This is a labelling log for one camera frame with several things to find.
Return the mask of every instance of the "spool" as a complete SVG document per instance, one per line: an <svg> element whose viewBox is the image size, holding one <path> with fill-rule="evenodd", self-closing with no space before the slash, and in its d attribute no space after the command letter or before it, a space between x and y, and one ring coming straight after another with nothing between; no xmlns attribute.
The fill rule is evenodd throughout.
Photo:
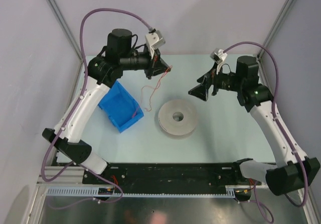
<svg viewBox="0 0 321 224"><path fill-rule="evenodd" d="M198 123L196 108L190 102L175 99L166 102L158 112L158 122L163 132L171 138L190 136Z"/></svg>

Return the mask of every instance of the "tabletop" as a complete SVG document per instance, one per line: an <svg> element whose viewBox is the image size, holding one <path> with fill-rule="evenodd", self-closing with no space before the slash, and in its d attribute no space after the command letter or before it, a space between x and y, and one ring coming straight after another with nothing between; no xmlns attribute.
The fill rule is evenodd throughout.
<svg viewBox="0 0 321 224"><path fill-rule="evenodd" d="M235 71L239 54L230 54L226 59ZM204 102L188 95L198 83L196 80L213 66L209 55L164 55L163 60L173 66L162 80L152 99L152 110L144 112L137 123L119 133L107 114L97 107L90 117L82 140L108 162L135 163L216 163L234 162L253 158L259 162L274 162L272 150L259 125L237 100L237 93L219 90L216 96L209 96ZM83 72L78 86L83 83ZM148 80L143 71L125 71L119 82L137 100L141 99L141 88L156 86L160 75ZM152 89L143 91L142 109L149 107ZM171 139L165 135L158 123L160 107L169 100L185 99L198 112L199 122L191 136L185 139ZM70 160L62 153L57 162Z"/></svg>

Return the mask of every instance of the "orange thread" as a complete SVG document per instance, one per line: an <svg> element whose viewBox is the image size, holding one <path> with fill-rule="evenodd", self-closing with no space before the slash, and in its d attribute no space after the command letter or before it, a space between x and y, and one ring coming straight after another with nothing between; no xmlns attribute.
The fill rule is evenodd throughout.
<svg viewBox="0 0 321 224"><path fill-rule="evenodd" d="M158 80L158 82L157 82L157 84L156 84L156 87L152 87L152 86L149 86L149 85L145 85L144 87L141 88L141 90L140 90L140 101L139 101L139 104L138 104L138 106L137 106L134 114L132 115L132 118L135 117L135 115L136 115L136 113L137 113L140 105L142 104L143 89L144 89L145 87L149 87L149 88L153 89L153 92L151 93L151 95L150 95L150 97L149 97L149 109L147 109L146 107L145 107L144 109L145 109L147 112L150 112L150 111L152 110L152 108L151 108L151 98L152 98L153 94L155 93L155 91L156 91L157 89L159 89L159 87L161 86L161 79L168 74L169 70L171 70L172 67L173 67L173 66L169 66L169 67L166 69L166 71L165 71L165 72L162 74L162 76L159 78L159 80Z"/></svg>

